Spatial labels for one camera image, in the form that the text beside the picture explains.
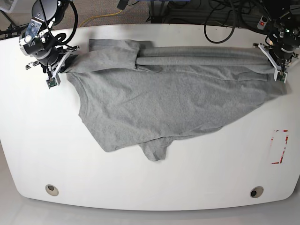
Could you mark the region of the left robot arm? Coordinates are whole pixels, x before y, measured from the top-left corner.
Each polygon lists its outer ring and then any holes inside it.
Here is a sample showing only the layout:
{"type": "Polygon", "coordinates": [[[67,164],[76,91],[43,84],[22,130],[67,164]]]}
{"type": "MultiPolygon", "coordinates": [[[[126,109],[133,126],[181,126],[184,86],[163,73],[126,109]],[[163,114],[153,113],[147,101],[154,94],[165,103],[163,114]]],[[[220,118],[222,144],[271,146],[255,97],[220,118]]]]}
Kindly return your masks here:
{"type": "Polygon", "coordinates": [[[300,46],[300,16],[291,13],[290,3],[289,0],[264,1],[271,21],[270,54],[278,65],[289,62],[300,46]]]}

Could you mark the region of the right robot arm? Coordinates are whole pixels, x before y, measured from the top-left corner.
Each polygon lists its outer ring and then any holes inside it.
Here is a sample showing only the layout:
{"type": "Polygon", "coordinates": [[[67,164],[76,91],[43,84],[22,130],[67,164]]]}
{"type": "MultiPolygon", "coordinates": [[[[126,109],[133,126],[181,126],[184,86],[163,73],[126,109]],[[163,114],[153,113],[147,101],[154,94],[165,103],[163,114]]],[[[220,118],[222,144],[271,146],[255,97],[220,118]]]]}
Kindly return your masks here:
{"type": "Polygon", "coordinates": [[[71,0],[37,0],[33,4],[28,27],[19,37],[19,47],[24,55],[34,57],[43,72],[52,76],[50,66],[60,60],[62,46],[67,45],[74,35],[67,38],[65,33],[52,34],[54,26],[64,18],[71,0]]]}

